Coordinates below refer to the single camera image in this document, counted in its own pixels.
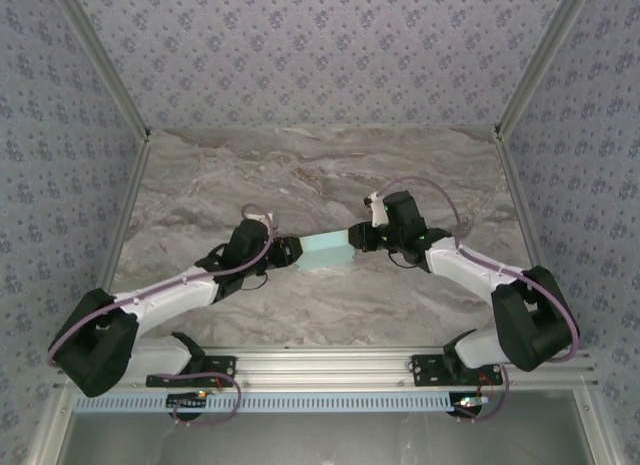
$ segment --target marble surface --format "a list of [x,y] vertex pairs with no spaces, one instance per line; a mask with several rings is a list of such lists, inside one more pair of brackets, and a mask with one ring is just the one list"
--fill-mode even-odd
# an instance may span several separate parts
[[[279,233],[308,235],[367,220],[363,197],[418,174],[452,196],[463,242],[520,266],[524,240],[495,144],[465,130],[402,128],[156,131],[112,291],[173,276],[227,241],[255,202],[279,216]],[[430,226],[452,230],[446,202],[406,187]],[[403,270],[386,254],[334,268],[272,271],[240,291],[150,333],[183,331],[203,345],[442,345],[490,324],[490,307],[459,285]],[[259,284],[252,277],[246,287]]]

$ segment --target cable connector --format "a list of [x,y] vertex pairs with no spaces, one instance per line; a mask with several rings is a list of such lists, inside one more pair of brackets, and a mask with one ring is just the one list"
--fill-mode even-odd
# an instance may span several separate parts
[[485,405],[489,403],[488,397],[464,397],[459,402],[456,402],[454,405],[458,405],[464,408],[471,407],[479,407],[480,405]]

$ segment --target foam block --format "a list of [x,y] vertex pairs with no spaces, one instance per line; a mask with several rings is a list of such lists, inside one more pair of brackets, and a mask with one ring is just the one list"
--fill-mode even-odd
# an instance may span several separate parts
[[349,231],[320,233],[300,238],[302,256],[296,262],[298,270],[335,267],[355,258],[355,248],[349,244]]

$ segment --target wire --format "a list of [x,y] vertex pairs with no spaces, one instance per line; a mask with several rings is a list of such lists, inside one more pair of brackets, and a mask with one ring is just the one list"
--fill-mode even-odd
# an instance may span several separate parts
[[185,281],[189,281],[189,280],[201,280],[203,278],[215,278],[215,277],[222,277],[225,275],[232,275],[234,273],[238,273],[238,272],[242,272],[244,270],[247,270],[248,268],[251,268],[253,265],[255,265],[256,263],[258,263],[260,260],[262,260],[262,258],[267,254],[267,252],[269,251],[269,249],[271,248],[271,245],[273,244],[273,238],[274,238],[274,230],[273,230],[273,222],[271,221],[271,217],[269,216],[269,214],[262,209],[262,207],[256,205],[255,203],[248,203],[245,206],[242,207],[242,209],[240,210],[240,213],[242,215],[243,218],[246,218],[246,211],[248,208],[255,208],[258,210],[258,212],[264,216],[266,222],[267,222],[267,231],[268,231],[268,237],[267,237],[267,241],[264,244],[264,247],[262,248],[262,250],[260,251],[260,253],[258,253],[255,257],[253,257],[251,260],[249,260],[247,263],[242,264],[238,267],[234,267],[234,268],[230,268],[228,270],[220,270],[220,271],[216,271],[216,272],[202,272],[202,273],[194,273],[193,275],[188,275],[188,276],[181,276],[179,278],[176,278],[175,280],[171,280],[168,281],[166,283],[163,283],[162,285],[158,285],[156,287],[151,287],[143,292],[140,292],[137,295],[134,295],[132,297],[123,299],[123,300],[116,300],[114,303],[107,305],[106,307],[103,307],[99,310],[96,310],[93,313],[90,313],[89,315],[86,315],[84,317],[82,317],[80,320],[78,320],[76,323],[74,323],[65,333],[63,333],[60,338],[58,340],[56,340],[56,342],[51,346],[51,348],[49,349],[49,353],[47,354],[47,364],[50,366],[55,366],[55,361],[53,359],[53,357],[56,355],[56,353],[58,353],[58,350],[60,350],[60,347],[62,347],[67,340],[69,340],[75,333],[77,333],[82,327],[84,327],[87,323],[95,320],[96,318],[102,316],[102,315],[106,315],[107,313],[110,313],[114,310],[117,310],[119,308],[122,308],[126,305],[130,305],[132,303],[134,303],[134,300],[144,300],[147,299],[153,295],[156,295],[158,293],[164,292],[166,290],[169,290],[171,288],[174,287],[178,287],[178,286],[183,286]]
[[215,379],[214,381],[217,381],[217,379],[222,379],[229,382],[236,389],[236,391],[238,392],[238,396],[236,397],[236,402],[233,404],[233,408],[231,409],[231,411],[227,413],[224,417],[214,418],[213,420],[201,420],[197,422],[187,422],[185,420],[181,420],[180,418],[178,418],[178,409],[184,402],[188,402],[189,399],[178,400],[178,402],[173,406],[173,412],[172,412],[173,419],[176,421],[176,423],[182,423],[187,425],[188,427],[213,426],[213,425],[221,425],[223,423],[226,423],[236,416],[236,414],[238,413],[238,409],[240,408],[240,404],[242,403],[242,389],[240,388],[240,384],[233,377],[231,377],[230,375],[227,375],[226,373],[203,372],[203,373],[188,373],[185,375],[171,375],[171,374],[162,373],[162,374],[154,375],[154,377],[158,377],[165,381],[185,380],[185,379],[194,379],[194,378],[212,378],[212,379]]
[[495,417],[500,412],[500,410],[504,408],[505,403],[507,403],[507,395],[509,393],[509,374],[507,373],[507,369],[504,367],[504,365],[501,365],[500,368],[502,369],[502,376],[504,377],[504,392],[502,394],[502,397],[500,398],[500,401],[498,402],[498,406],[494,408],[488,415],[485,415],[483,417],[476,417],[469,410],[465,410],[462,407],[453,407],[453,408],[457,412],[463,413],[464,415],[468,415],[469,420],[472,420],[475,422],[486,422],[487,420]]
[[260,285],[258,285],[257,287],[253,287],[253,288],[241,288],[240,290],[242,290],[243,292],[253,292],[254,290],[259,290],[262,287],[264,287],[268,281],[269,281],[269,275],[267,275],[267,272],[265,272],[264,273],[264,280],[262,281],[262,283]]
[[[493,382],[491,381],[491,379],[489,377],[487,377],[484,373],[480,372],[478,373],[478,378],[480,378],[480,381],[485,381],[489,384],[489,386],[491,387],[491,394],[489,395],[489,401],[491,401],[493,399]],[[480,396],[480,392],[482,391],[482,384],[480,384],[480,386],[478,387],[478,394],[476,396]]]
[[542,285],[540,285],[537,282],[534,282],[533,280],[531,280],[528,277],[525,277],[524,275],[522,275],[519,272],[510,270],[508,268],[501,268],[498,265],[495,265],[494,263],[491,262],[487,262],[486,260],[483,260],[479,257],[474,256],[473,254],[467,252],[462,244],[460,243],[460,238],[458,236],[461,228],[462,228],[462,220],[460,219],[460,213],[458,213],[458,209],[455,205],[455,203],[453,203],[453,200],[451,199],[451,197],[449,196],[449,194],[437,183],[435,183],[432,180],[429,180],[428,178],[424,178],[424,177],[418,177],[418,176],[414,176],[414,175],[410,175],[407,177],[401,177],[401,178],[397,178],[391,182],[389,182],[387,185],[385,185],[378,193],[378,196],[381,196],[382,194],[386,193],[389,189],[391,189],[392,187],[394,187],[395,185],[399,185],[401,183],[404,182],[422,182],[422,183],[426,183],[427,185],[430,185],[431,187],[435,188],[436,190],[438,190],[440,192],[440,194],[444,197],[444,199],[447,201],[447,203],[449,204],[449,206],[451,207],[451,210],[453,211],[453,214],[456,217],[456,230],[455,233],[453,234],[453,238],[455,240],[455,244],[456,244],[456,248],[458,250],[458,252],[465,258],[467,258],[468,260],[471,260],[472,262],[488,268],[489,270],[492,270],[494,272],[498,272],[498,273],[504,273],[505,275],[508,275],[512,278],[515,278],[517,280],[520,280],[523,283],[526,283],[529,287],[531,287],[532,289],[536,290],[537,292],[541,293],[560,313],[560,315],[562,315],[562,318],[565,320],[565,322],[567,323],[567,326],[569,327],[569,332],[571,333],[571,348],[569,349],[569,351],[558,358],[551,358],[548,361],[549,362],[555,362],[555,363],[560,363],[560,362],[566,362],[568,360],[571,360],[577,353],[578,351],[578,342],[580,340],[579,336],[578,336],[578,329],[575,325],[575,323],[573,322],[573,319],[571,318],[571,315],[569,314],[569,312],[567,311],[566,308],[564,308],[564,306],[562,305],[562,303],[560,303],[560,300],[558,300],[551,292],[549,292],[546,288],[544,288]]
[[405,270],[409,270],[410,268],[416,268],[417,265],[411,265],[411,266],[406,266],[406,265],[400,265],[398,262],[396,262],[393,259],[393,255],[391,255],[391,251],[387,252],[387,256],[389,257],[389,260],[391,260],[391,262],[396,266],[396,267],[400,267],[400,268],[404,268]]

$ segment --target wall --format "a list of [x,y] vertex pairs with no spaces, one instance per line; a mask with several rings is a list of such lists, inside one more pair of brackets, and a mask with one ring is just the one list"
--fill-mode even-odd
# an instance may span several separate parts
[[551,268],[640,463],[640,0],[589,0],[510,139]]
[[0,463],[18,464],[52,334],[96,283],[138,140],[53,0],[0,0]]
[[81,0],[152,128],[493,124],[559,0]]

